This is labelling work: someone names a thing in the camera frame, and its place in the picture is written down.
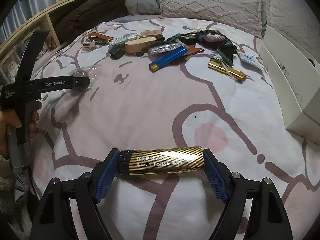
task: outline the blue lighter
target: blue lighter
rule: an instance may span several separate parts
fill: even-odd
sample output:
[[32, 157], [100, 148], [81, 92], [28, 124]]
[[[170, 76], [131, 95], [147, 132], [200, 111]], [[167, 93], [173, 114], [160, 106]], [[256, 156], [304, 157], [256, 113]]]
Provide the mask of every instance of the blue lighter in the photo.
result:
[[156, 59], [154, 62], [149, 64], [149, 68], [152, 72], [156, 72], [158, 69], [161, 69], [168, 65], [170, 62], [174, 61], [177, 57], [180, 57], [188, 52], [188, 49], [184, 46], [180, 46], [162, 57]]

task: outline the blue gripper pad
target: blue gripper pad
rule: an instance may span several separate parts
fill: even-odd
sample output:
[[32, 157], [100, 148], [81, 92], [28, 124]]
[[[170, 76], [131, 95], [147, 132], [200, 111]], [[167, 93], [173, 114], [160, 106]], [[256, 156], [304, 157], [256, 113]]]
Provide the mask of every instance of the blue gripper pad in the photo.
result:
[[224, 204], [227, 204], [229, 197], [227, 195], [226, 183], [222, 176], [220, 175], [218, 169], [209, 158], [206, 152], [203, 152], [204, 157], [204, 173], [206, 174], [211, 188], [218, 199], [220, 199]]
[[105, 170], [103, 171], [101, 177], [97, 182], [97, 193], [94, 196], [94, 200], [96, 203], [99, 203], [103, 198], [106, 197], [109, 188], [113, 179], [116, 176], [118, 171], [118, 156], [120, 151], [117, 150], [114, 155], [112, 156], [111, 160], [107, 164]]

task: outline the cartoon print bedsheet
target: cartoon print bedsheet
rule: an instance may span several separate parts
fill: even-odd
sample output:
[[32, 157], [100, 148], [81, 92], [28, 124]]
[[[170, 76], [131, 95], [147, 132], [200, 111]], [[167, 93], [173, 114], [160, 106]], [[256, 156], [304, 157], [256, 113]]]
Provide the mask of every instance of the cartoon print bedsheet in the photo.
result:
[[[257, 57], [258, 39], [233, 27], [193, 19], [168, 18], [106, 22], [95, 28], [118, 37], [162, 30], [168, 38], [190, 29], [218, 29], [242, 52]], [[269, 177], [287, 210], [295, 240], [302, 239], [320, 212], [320, 147], [285, 130], [273, 84], [263, 72], [241, 65], [243, 83], [208, 68], [214, 51], [151, 73], [147, 55], [112, 60], [106, 46], [81, 50], [79, 36], [56, 53], [36, 78], [99, 67], [83, 93], [43, 94], [33, 140], [33, 178], [39, 196], [52, 177], [75, 179], [91, 171], [112, 148], [210, 148], [230, 171], [247, 179]], [[247, 200], [236, 239], [243, 239], [250, 214]], [[79, 239], [86, 239], [75, 201], [71, 202]], [[224, 205], [203, 171], [148, 176], [118, 175], [99, 211], [114, 239], [208, 239]]]

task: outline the metal screw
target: metal screw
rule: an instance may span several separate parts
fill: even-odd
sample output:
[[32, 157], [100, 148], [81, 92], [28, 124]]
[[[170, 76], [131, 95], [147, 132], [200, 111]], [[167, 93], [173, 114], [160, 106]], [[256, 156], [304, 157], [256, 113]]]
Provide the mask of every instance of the metal screw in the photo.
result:
[[90, 172], [85, 172], [84, 174], [81, 175], [82, 178], [87, 179], [91, 176]]
[[267, 184], [271, 184], [271, 183], [272, 183], [272, 180], [269, 179], [269, 178], [265, 178], [265, 179], [264, 179], [264, 182], [267, 183]]
[[239, 179], [241, 177], [241, 175], [238, 172], [233, 172], [232, 177], [234, 177], [235, 179]]
[[50, 180], [50, 183], [51, 183], [51, 184], [56, 184], [58, 181], [59, 181], [59, 178], [52, 178], [52, 179]]

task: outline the white cardboard box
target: white cardboard box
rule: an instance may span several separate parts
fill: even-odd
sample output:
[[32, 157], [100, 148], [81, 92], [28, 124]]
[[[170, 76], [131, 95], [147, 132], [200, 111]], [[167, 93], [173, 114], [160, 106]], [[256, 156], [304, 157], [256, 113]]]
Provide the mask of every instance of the white cardboard box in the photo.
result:
[[259, 54], [276, 90], [285, 128], [320, 145], [320, 75], [316, 68], [269, 26]]

